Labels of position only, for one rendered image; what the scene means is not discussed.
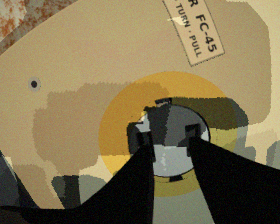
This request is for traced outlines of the beige service panel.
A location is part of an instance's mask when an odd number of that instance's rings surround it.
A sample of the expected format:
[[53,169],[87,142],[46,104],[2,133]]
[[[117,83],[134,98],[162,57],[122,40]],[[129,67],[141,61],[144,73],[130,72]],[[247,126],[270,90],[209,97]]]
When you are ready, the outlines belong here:
[[[0,153],[42,209],[75,209],[169,99],[208,141],[280,171],[280,0],[76,0],[0,55]],[[155,175],[152,224],[214,224],[195,168]]]

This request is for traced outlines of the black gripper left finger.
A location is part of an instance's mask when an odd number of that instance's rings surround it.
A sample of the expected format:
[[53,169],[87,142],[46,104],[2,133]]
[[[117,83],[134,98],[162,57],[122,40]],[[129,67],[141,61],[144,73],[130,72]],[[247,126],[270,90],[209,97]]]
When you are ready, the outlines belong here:
[[75,209],[0,206],[0,224],[152,224],[155,175],[143,144],[103,188]]

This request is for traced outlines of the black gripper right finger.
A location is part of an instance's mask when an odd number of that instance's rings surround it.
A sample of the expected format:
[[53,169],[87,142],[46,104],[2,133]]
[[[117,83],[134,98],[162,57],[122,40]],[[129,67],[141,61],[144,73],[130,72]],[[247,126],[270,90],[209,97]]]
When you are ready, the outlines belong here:
[[280,224],[280,171],[189,137],[197,183],[214,224]]

